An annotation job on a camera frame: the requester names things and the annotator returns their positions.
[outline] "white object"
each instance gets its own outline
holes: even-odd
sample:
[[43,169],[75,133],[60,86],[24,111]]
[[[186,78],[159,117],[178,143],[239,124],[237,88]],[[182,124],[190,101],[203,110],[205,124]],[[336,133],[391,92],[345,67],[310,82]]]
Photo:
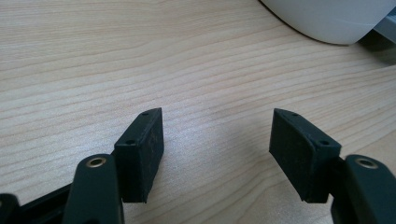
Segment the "white object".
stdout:
[[262,0],[301,33],[332,44],[353,44],[396,7],[396,0]]

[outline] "screw hole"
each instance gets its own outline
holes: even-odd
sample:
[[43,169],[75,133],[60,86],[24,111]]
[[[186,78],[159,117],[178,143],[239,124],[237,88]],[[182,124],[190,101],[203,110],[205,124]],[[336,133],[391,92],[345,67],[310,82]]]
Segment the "screw hole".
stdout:
[[360,166],[365,167],[367,169],[377,169],[378,168],[378,165],[375,162],[369,161],[369,160],[364,159],[364,158],[357,158],[355,160],[355,162],[357,164],[359,164]]
[[328,141],[319,141],[323,146],[328,146],[330,143]]
[[125,142],[125,144],[134,146],[134,145],[136,145],[136,141],[135,140],[128,140],[128,141]]
[[105,164],[105,162],[106,162],[105,158],[102,157],[93,158],[87,162],[87,166],[91,168],[95,168]]

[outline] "wooden table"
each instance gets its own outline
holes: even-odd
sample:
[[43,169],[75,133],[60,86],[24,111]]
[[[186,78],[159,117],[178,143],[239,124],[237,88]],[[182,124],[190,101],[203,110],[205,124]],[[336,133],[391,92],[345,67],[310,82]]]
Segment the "wooden table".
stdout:
[[396,173],[396,48],[335,46],[255,0],[1,1],[0,190],[28,203],[163,108],[165,152],[126,223],[332,223],[268,152],[295,111]]

